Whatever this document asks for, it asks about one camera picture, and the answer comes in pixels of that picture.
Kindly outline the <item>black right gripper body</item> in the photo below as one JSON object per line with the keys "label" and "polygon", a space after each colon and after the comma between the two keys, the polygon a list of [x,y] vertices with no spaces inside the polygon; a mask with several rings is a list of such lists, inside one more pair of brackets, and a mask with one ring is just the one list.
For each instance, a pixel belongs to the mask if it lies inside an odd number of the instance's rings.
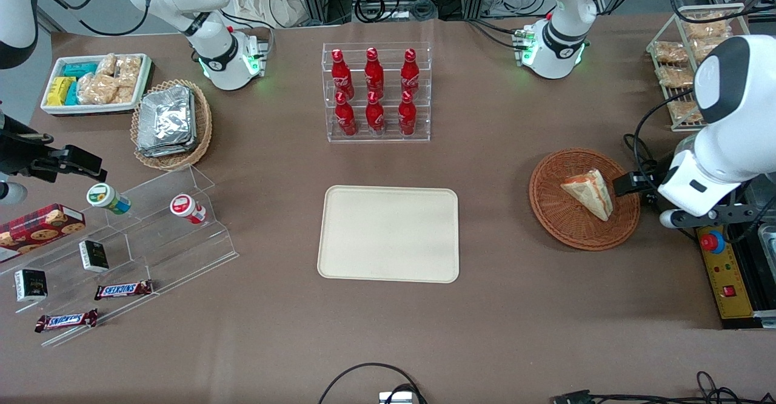
{"label": "black right gripper body", "polygon": [[36,178],[37,161],[59,161],[49,147],[55,139],[50,134],[39,133],[28,125],[9,116],[1,116],[1,171],[13,177]]}

